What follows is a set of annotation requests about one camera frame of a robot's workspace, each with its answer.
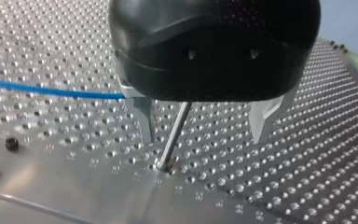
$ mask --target blue pneumatic hose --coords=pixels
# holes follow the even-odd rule
[[[104,93],[99,91],[63,91],[52,88],[33,87],[8,81],[0,81],[0,88],[9,89],[12,91],[25,91],[45,95],[56,95],[85,99],[119,100],[125,98],[124,94],[122,93]]]

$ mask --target black nut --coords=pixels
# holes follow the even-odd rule
[[[9,137],[5,142],[5,147],[9,151],[17,151],[19,150],[19,140],[17,140],[17,138],[14,137]]]

